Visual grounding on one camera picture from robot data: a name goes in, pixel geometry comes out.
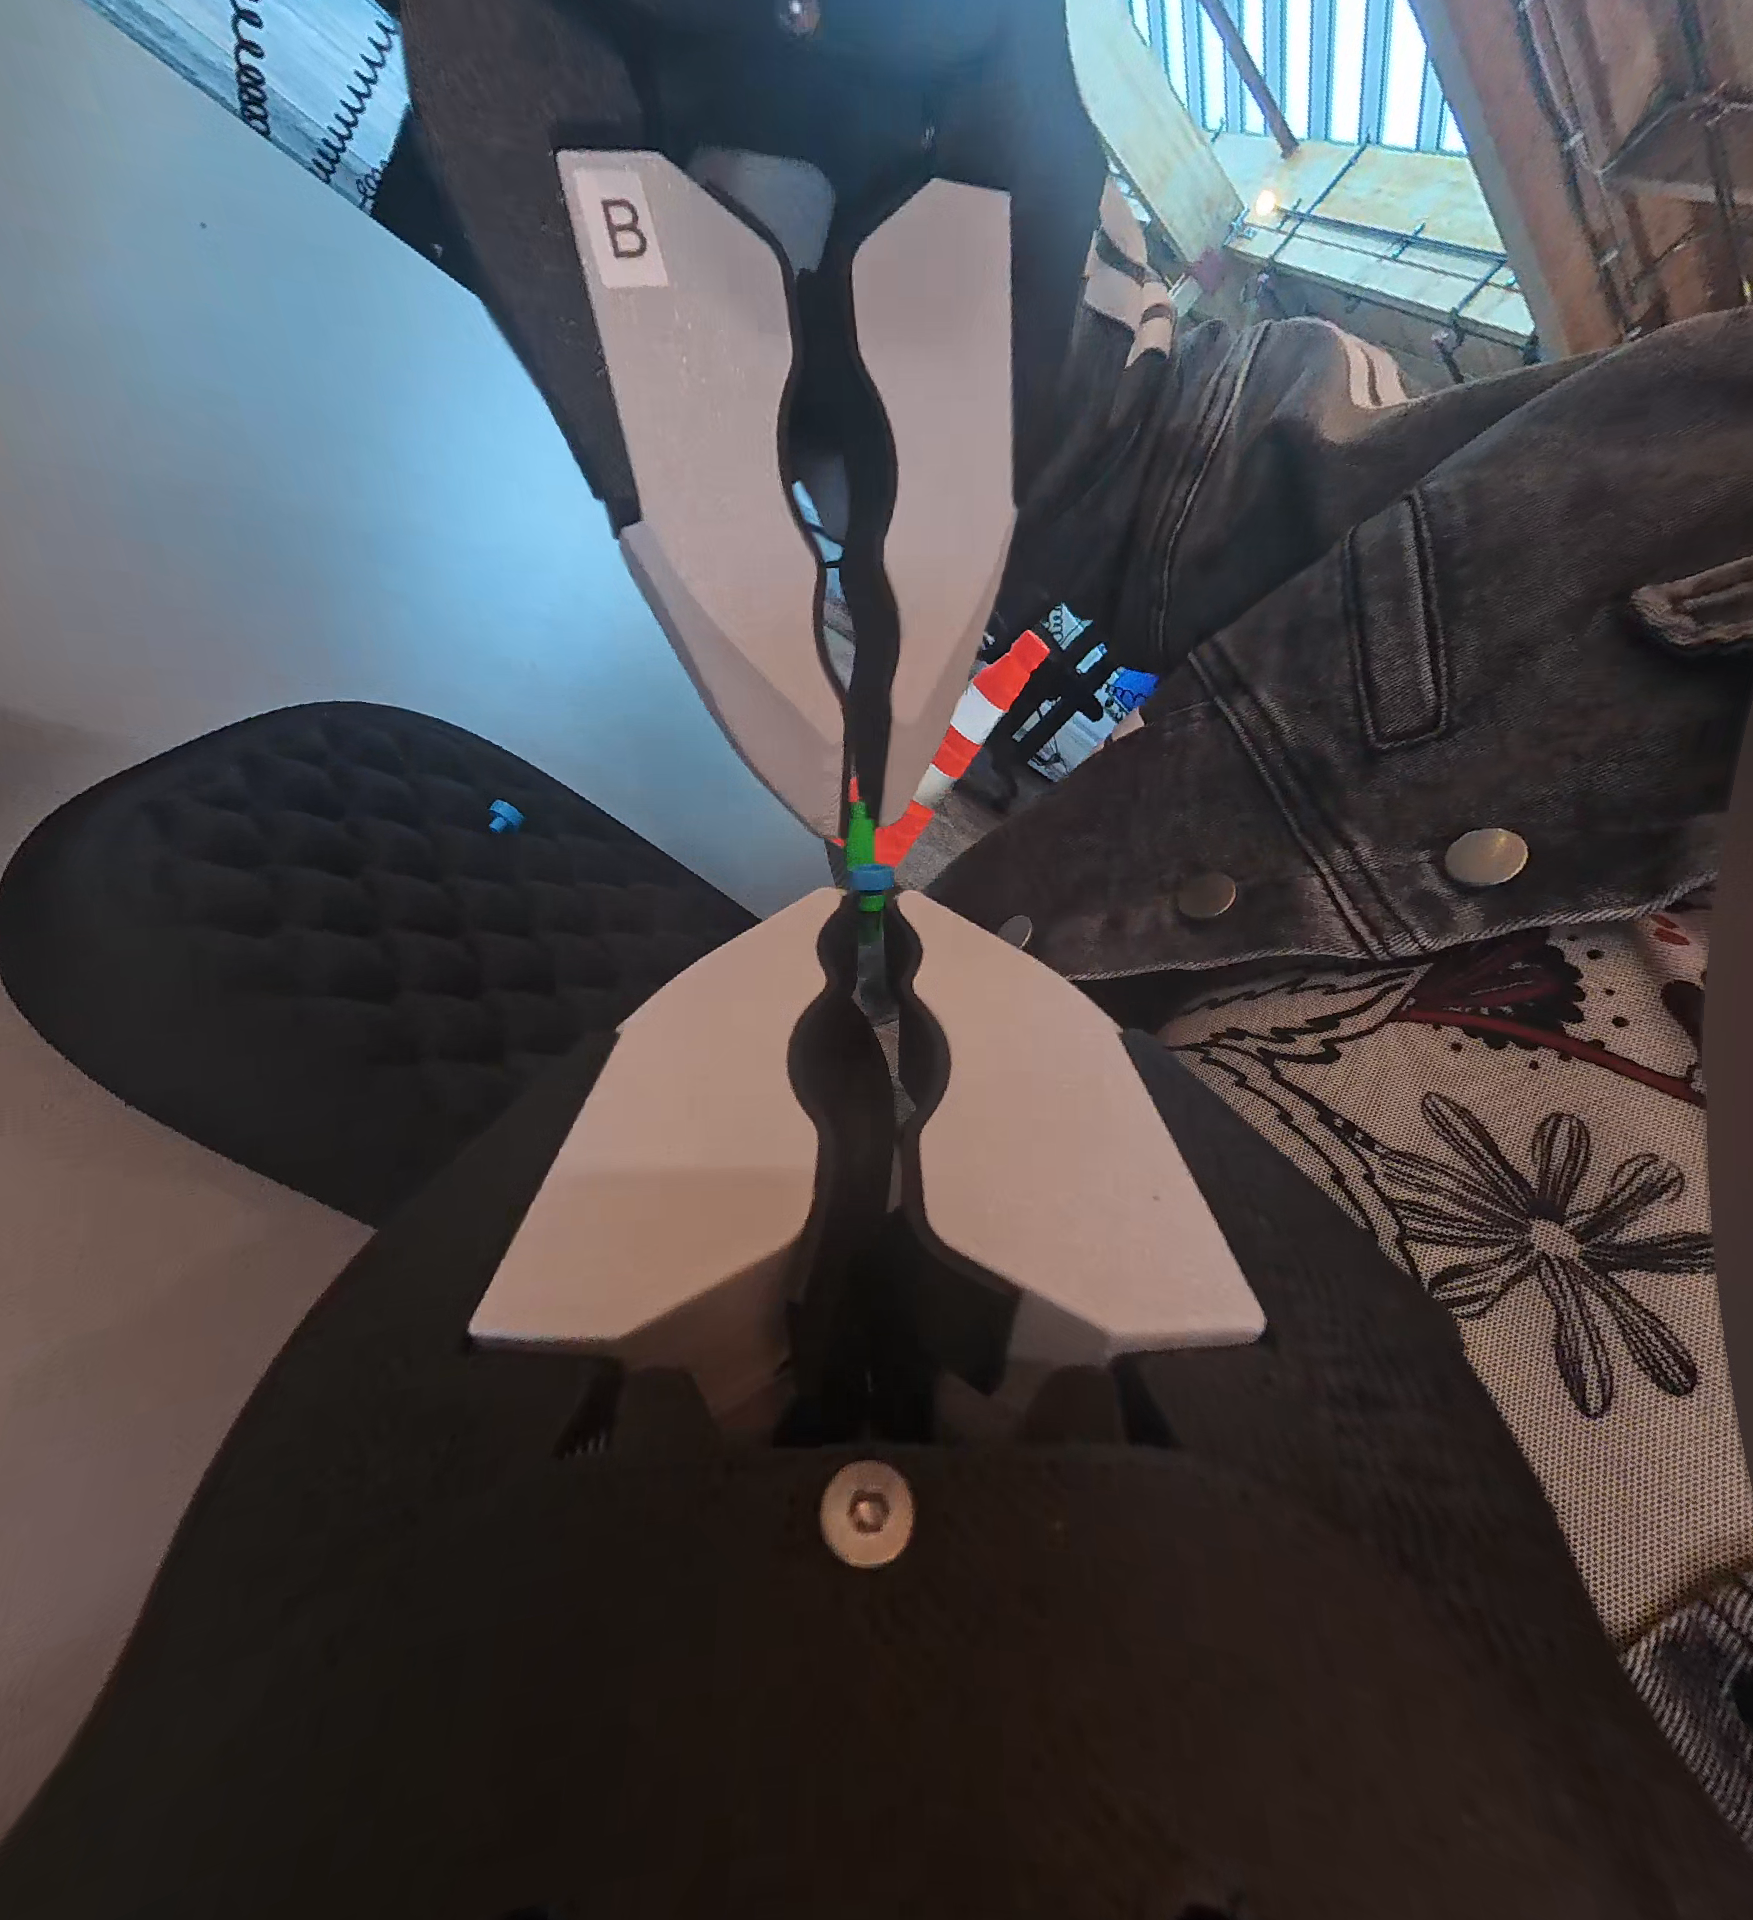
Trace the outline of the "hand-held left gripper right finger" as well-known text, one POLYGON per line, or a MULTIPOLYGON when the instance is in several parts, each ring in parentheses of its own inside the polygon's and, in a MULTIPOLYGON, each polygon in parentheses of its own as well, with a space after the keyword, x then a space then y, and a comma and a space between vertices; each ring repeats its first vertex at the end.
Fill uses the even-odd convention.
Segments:
POLYGON ((894 1356, 959 1420, 1060 1376, 1245 1348, 1269 1318, 1125 1030, 924 894, 896 898, 896 1206, 875 1279, 894 1356))

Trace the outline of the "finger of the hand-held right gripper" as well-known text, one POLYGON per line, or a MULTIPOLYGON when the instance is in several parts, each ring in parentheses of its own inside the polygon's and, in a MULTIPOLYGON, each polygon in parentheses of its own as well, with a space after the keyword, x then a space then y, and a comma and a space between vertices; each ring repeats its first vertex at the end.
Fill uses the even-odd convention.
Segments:
POLYGON ((636 497, 623 562, 744 767, 837 838, 846 719, 786 446, 791 264, 662 154, 560 149, 555 168, 636 497))
POLYGON ((901 816, 969 684, 1015 529, 1010 196, 928 179, 863 241, 852 295, 896 462, 883 808, 901 816))

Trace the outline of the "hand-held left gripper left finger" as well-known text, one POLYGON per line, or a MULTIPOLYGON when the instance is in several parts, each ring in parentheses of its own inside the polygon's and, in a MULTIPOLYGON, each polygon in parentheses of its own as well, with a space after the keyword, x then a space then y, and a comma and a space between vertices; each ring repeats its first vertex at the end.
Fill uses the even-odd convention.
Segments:
POLYGON ((621 1023, 473 1341, 680 1370, 704 1395, 769 1394, 820 1165, 791 1043, 823 992, 820 936, 842 904, 815 889, 621 1023))

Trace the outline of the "green lego stem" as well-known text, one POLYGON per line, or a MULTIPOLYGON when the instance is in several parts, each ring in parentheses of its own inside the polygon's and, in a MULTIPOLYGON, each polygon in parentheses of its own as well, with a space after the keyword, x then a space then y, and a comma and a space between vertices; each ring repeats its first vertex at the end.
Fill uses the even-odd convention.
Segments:
MULTIPOLYGON (((846 891, 846 867, 857 866, 863 862, 883 862, 879 860, 879 850, 875 850, 875 824, 869 808, 863 804, 863 801, 852 798, 847 830, 844 838, 844 891, 846 891)), ((860 966, 863 966, 869 960, 869 957, 873 957, 873 960, 881 963, 883 950, 885 950, 887 907, 879 916, 866 916, 863 912, 860 912, 857 901, 847 891, 846 891, 846 898, 853 906, 860 966)))

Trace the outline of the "orange white traffic cone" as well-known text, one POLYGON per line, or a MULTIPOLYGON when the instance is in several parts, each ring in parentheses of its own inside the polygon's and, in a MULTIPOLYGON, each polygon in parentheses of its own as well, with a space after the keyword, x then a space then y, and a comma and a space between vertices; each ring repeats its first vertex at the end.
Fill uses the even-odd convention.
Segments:
POLYGON ((1038 667, 1049 657, 1049 637, 1025 630, 1011 648, 977 672, 953 710, 937 756, 918 783, 913 803, 896 824, 873 832, 875 863, 898 867, 907 860, 922 832, 928 830, 937 806, 970 771, 982 745, 1003 722, 1013 702, 1028 689, 1038 667))

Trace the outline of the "floral print shirt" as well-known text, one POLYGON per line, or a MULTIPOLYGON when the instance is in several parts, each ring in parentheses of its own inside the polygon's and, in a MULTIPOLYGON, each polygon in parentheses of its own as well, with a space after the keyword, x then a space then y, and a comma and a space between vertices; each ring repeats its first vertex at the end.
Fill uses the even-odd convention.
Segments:
POLYGON ((1707 1181, 1712 907, 1211 982, 1157 1027, 1449 1316, 1617 1641, 1753 1571, 1707 1181))

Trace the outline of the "black padded wrist rest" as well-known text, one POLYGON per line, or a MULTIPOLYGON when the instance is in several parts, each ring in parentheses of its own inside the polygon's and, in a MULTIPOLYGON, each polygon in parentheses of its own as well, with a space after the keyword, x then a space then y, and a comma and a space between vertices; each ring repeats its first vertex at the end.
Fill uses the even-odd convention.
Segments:
POLYGON ((174 1134, 380 1227, 547 1076, 752 929, 714 884, 501 745, 314 705, 80 793, 0 879, 0 982, 174 1134), (487 828, 502 798, 521 834, 487 828))

